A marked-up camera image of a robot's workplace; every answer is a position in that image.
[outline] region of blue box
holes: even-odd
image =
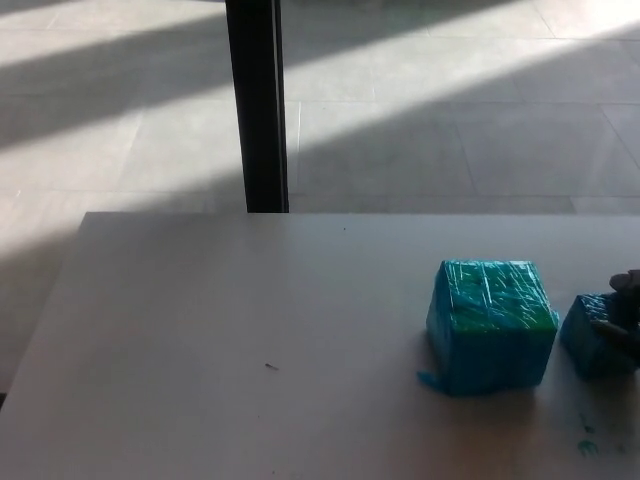
[[[557,332],[531,262],[442,262],[427,316],[438,376],[449,395],[538,385]]]
[[[613,315],[611,294],[578,295],[562,324],[560,341],[578,375],[585,380],[636,371],[636,362],[631,357],[615,350],[591,327],[591,320],[608,321]]]

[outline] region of plastic wrap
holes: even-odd
[[[585,380],[633,373],[636,362],[615,350],[591,328],[591,320],[616,322],[615,294],[578,295],[560,330],[560,341]]]
[[[420,378],[450,395],[537,385],[556,331],[531,262],[442,262],[427,316],[438,375]]]

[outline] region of dark object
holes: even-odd
[[[560,341],[578,375],[585,380],[627,375],[636,370],[636,361],[611,341],[609,332],[620,328],[616,324],[616,296],[578,295],[562,324]]]
[[[640,364],[640,270],[614,275],[609,285],[616,292],[611,296],[613,314],[593,320],[591,326],[609,345]]]
[[[280,0],[226,0],[247,211],[288,213]]]

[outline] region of blue cube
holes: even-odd
[[[449,395],[477,395],[538,385],[557,332],[531,262],[442,262],[427,334]]]
[[[560,341],[585,380],[628,375],[637,368],[635,360],[615,350],[591,327],[591,320],[608,321],[613,315],[611,294],[578,295],[562,324]]]

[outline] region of tile grout line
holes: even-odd
[[[554,32],[552,30],[552,28],[549,26],[549,24],[547,23],[547,19],[544,18],[544,15],[542,15],[542,12],[540,12],[540,10],[538,9],[536,2],[530,2],[530,5],[533,7],[533,9],[536,11],[536,13],[538,14],[538,16],[540,17],[540,19],[542,20],[542,23],[544,23],[547,27],[547,29],[549,30],[549,33],[553,36],[553,38],[558,38],[558,36],[556,35],[556,32]]]
[[[616,137],[618,138],[618,140],[620,141],[620,143],[622,144],[622,146],[624,147],[624,150],[629,154],[629,156],[631,157],[631,159],[633,160],[633,163],[636,165],[636,167],[638,168],[638,170],[640,170],[640,164],[638,164],[638,159],[636,158],[635,155],[633,155],[631,153],[631,150],[629,150],[629,147],[627,146],[627,144],[625,143],[624,140],[622,140],[622,137],[620,136],[620,134],[618,133],[618,130],[616,130],[616,127],[613,126],[613,123],[611,122],[611,119],[609,119],[609,116],[607,115],[607,113],[604,111],[604,108],[602,108],[602,104],[597,103],[596,104],[598,107],[598,110],[600,110],[600,113],[602,114],[602,116],[605,118],[607,124],[611,127],[611,130],[613,130],[613,133],[616,134]]]
[[[480,192],[478,191],[478,186],[476,185],[476,181],[473,178],[473,173],[471,172],[471,164],[469,163],[469,154],[467,153],[467,149],[464,146],[464,142],[462,141],[462,134],[460,133],[460,127],[458,126],[458,121],[455,118],[455,113],[452,113],[453,127],[456,130],[456,136],[458,137],[458,141],[460,142],[460,147],[462,148],[462,153],[464,154],[464,163],[467,166],[467,173],[469,174],[469,180],[471,180],[471,187],[475,193],[476,197],[480,196]]]
[[[527,102],[527,100],[524,98],[524,95],[522,94],[522,90],[520,89],[520,87],[518,87],[518,82],[516,82],[516,77],[514,76],[513,72],[509,72],[507,75],[509,76],[509,80],[511,80],[511,84],[513,85],[513,88],[516,90],[516,93],[518,94],[518,98],[519,98],[519,102],[511,102],[511,103],[521,103],[521,104],[531,103],[531,102]]]
[[[597,208],[593,209],[587,206],[587,209],[580,212],[578,211],[577,204],[575,203],[575,201],[579,199],[620,201],[620,200],[628,200],[628,199],[639,200],[638,197],[617,197],[617,196],[594,197],[594,196],[579,195],[579,196],[572,196],[570,197],[570,199],[571,199],[571,204],[576,209],[576,212],[578,213],[578,215],[630,215],[630,216],[640,215],[640,212],[625,211],[624,209],[620,209],[617,206],[614,207],[612,210],[607,210],[606,207],[603,210],[598,210]]]
[[[376,95],[376,74],[373,70],[373,58],[371,56],[371,53],[367,53],[367,65],[368,65],[368,70],[369,70],[369,75],[371,78],[371,91],[373,92],[373,103],[377,103],[378,99],[377,99],[377,95]]]
[[[405,34],[400,36],[399,38],[433,38],[433,39],[445,39],[445,40],[454,40],[454,39],[462,39],[462,40],[528,40],[528,41],[536,41],[536,40],[591,40],[591,38],[558,38],[553,36],[553,32],[551,32],[550,37],[516,37],[513,35],[411,35]]]
[[[635,56],[633,56],[631,54],[631,52],[628,50],[627,46],[625,45],[625,43],[629,43],[628,41],[624,41],[624,40],[616,40],[616,42],[620,45],[620,48],[622,49],[622,51],[624,52],[624,56],[627,57],[627,59],[636,67],[636,68],[640,68],[640,61],[638,61],[636,59]]]
[[[133,129],[133,132],[131,134],[131,138],[130,138],[130,140],[128,142],[128,145],[124,149],[123,160],[122,160],[122,163],[120,164],[120,168],[119,168],[119,171],[118,171],[116,184],[114,185],[114,188],[115,188],[116,191],[119,191],[120,182],[122,180],[122,175],[124,174],[125,167],[126,167],[127,163],[129,162],[129,159],[130,159],[130,156],[131,156],[131,151],[133,150],[133,144],[135,143],[136,139],[138,138],[138,133],[140,132],[140,127],[142,126],[142,121],[144,120],[146,115],[147,115],[147,108],[142,108],[140,113],[137,115],[138,118],[136,119],[136,123],[135,123],[134,129]]]
[[[60,17],[60,11],[57,11],[56,14],[53,16],[53,18],[51,19],[51,21],[47,24],[47,26],[44,29],[52,30],[51,27],[53,27],[53,24],[56,23],[56,20],[58,20],[59,17]]]
[[[43,94],[22,94],[22,93],[16,93],[16,94],[12,94],[12,93],[0,93],[0,97],[29,97],[29,96],[42,96]],[[71,94],[69,95],[57,95],[57,97],[60,98],[65,98],[66,96],[71,96]],[[207,102],[220,102],[220,103],[224,103],[224,102],[230,102],[231,100],[204,100]],[[291,103],[295,103],[295,102],[304,102],[304,103],[308,103],[308,104],[322,104],[322,103],[329,103],[329,104],[344,104],[344,105],[350,105],[350,104],[370,104],[370,105],[408,105],[407,101],[403,101],[403,100],[375,100],[375,101],[371,101],[371,100],[297,100],[297,99],[289,99],[288,100]],[[551,101],[551,100],[526,100],[526,99],[518,99],[518,100],[474,100],[474,101],[469,101],[469,100],[437,100],[437,101],[428,101],[429,105],[447,105],[447,104],[451,104],[451,105],[584,105],[584,106],[597,106],[599,105],[599,103],[597,102],[580,102],[577,100],[571,100],[571,101]],[[640,106],[640,100],[638,100],[637,102],[603,102],[603,105],[632,105],[632,106]]]
[[[573,210],[576,212],[576,215],[580,215],[580,213],[578,212],[578,205],[576,205],[576,202],[574,201],[574,198],[579,198],[579,197],[570,196],[569,197],[569,203],[571,203],[571,206],[573,207]]]

